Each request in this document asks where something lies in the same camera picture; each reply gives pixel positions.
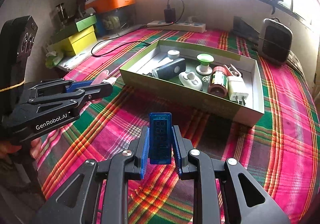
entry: striped fabric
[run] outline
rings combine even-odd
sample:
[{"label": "striped fabric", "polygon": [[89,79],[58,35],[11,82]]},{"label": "striped fabric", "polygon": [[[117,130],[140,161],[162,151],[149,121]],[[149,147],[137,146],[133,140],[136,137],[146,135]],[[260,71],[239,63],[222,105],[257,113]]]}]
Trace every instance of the striped fabric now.
[{"label": "striped fabric", "polygon": [[[124,86],[119,67],[144,44],[133,43],[105,57],[90,57],[67,79],[93,79],[108,69],[118,77],[114,92],[99,104],[87,104],[81,118],[43,137],[38,159],[46,198],[87,159],[111,158],[127,149],[148,124],[150,112],[171,112],[173,124],[194,147],[210,157],[236,158],[297,223],[319,191],[319,121],[305,82],[288,66],[273,66],[250,48],[251,43],[223,31],[192,33],[142,29],[110,43],[104,53],[128,41],[159,39],[196,43],[256,59],[265,114],[253,127],[191,107],[182,107]],[[148,165],[143,181],[129,182],[129,223],[192,223],[193,182],[178,180],[175,165]]]}]

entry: orange basket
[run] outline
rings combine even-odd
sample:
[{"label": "orange basket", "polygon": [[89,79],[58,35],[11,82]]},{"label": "orange basket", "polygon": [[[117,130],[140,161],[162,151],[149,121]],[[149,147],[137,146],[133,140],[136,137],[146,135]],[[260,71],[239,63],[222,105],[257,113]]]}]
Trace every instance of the orange basket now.
[{"label": "orange basket", "polygon": [[86,4],[85,9],[93,7],[98,14],[101,14],[135,3],[135,0],[95,0],[93,2],[90,2],[89,4]]}]

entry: black cord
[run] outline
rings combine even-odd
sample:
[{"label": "black cord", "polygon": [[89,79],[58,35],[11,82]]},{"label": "black cord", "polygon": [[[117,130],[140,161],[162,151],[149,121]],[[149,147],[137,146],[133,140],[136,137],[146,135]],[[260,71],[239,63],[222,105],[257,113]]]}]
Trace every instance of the black cord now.
[{"label": "black cord", "polygon": [[[171,23],[171,24],[169,24],[169,25],[174,25],[175,23],[177,23],[177,22],[182,18],[182,15],[183,15],[183,13],[184,13],[184,2],[183,2],[183,0],[181,0],[181,2],[182,2],[182,5],[183,5],[183,9],[182,9],[182,12],[181,12],[180,17],[179,17],[175,22],[173,22],[173,23]],[[165,27],[165,26],[169,26],[169,25],[153,26],[153,28],[155,28],[155,27]],[[125,35],[127,35],[127,34],[129,34],[129,33],[132,33],[132,32],[134,32],[134,31],[137,31],[137,30],[139,30],[139,29],[146,28],[146,27],[147,27],[147,25],[144,25],[144,26],[142,26],[142,27],[140,27],[140,28],[138,28],[138,29],[136,29],[136,30],[133,30],[133,31],[128,32],[128,33],[125,33],[125,34],[123,34],[122,36],[125,36]],[[114,40],[114,39],[117,39],[117,38],[122,37],[122,36],[105,39],[105,40],[102,40],[102,41],[96,43],[95,46],[92,47],[92,49],[91,49],[91,54],[92,54],[92,56],[93,56],[93,57],[102,57],[102,56],[104,56],[104,55],[106,55],[106,54],[112,53],[113,51],[115,51],[115,50],[118,49],[119,47],[124,46],[124,45],[126,45],[126,44],[130,44],[130,43],[144,43],[144,44],[146,44],[146,45],[148,45],[148,46],[150,45],[150,43],[146,43],[146,42],[142,42],[142,41],[132,41],[132,42],[124,43],[124,44],[122,44],[122,45],[120,45],[120,46],[112,49],[111,51],[109,51],[109,52],[107,52],[107,53],[105,53],[105,54],[93,54],[94,48],[97,47],[97,45],[99,45],[100,43],[105,42],[105,41],[109,41],[109,40]]]},{"label": "black cord", "polygon": [[105,55],[107,55],[107,54],[109,54],[109,53],[112,53],[113,51],[117,50],[117,49],[120,48],[121,46],[125,46],[125,45],[127,45],[127,44],[132,44],[132,43],[143,43],[143,44],[146,44],[147,46],[150,46],[150,45],[151,45],[150,43],[143,42],[143,41],[132,41],[132,42],[127,42],[127,43],[124,43],[124,44],[122,44],[122,45],[120,45],[120,46],[117,46],[116,48],[114,48],[114,49],[112,49],[111,51],[106,52],[106,53],[104,53],[104,54],[93,54],[93,53],[92,53],[92,50],[91,50],[91,54],[92,54],[93,57],[102,57],[102,56],[105,56]]}]

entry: white and green suction holder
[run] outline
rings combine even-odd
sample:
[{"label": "white and green suction holder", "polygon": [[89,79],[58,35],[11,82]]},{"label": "white and green suction holder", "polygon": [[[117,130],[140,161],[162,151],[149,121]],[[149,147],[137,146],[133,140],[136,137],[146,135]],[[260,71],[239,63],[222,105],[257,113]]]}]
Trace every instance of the white and green suction holder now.
[{"label": "white and green suction holder", "polygon": [[200,65],[197,66],[197,73],[201,75],[210,75],[212,74],[212,68],[209,66],[213,62],[214,58],[209,54],[199,54],[197,59],[200,62]]}]

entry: bottle label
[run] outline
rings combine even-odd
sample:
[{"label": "bottle label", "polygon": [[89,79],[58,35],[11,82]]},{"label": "bottle label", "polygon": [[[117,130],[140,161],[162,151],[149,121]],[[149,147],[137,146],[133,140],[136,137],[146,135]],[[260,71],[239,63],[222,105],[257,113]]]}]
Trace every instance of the bottle label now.
[{"label": "bottle label", "polygon": [[212,76],[212,82],[211,85],[213,84],[219,84],[228,89],[228,80],[227,76],[223,74],[223,72],[216,71],[214,75]]}]

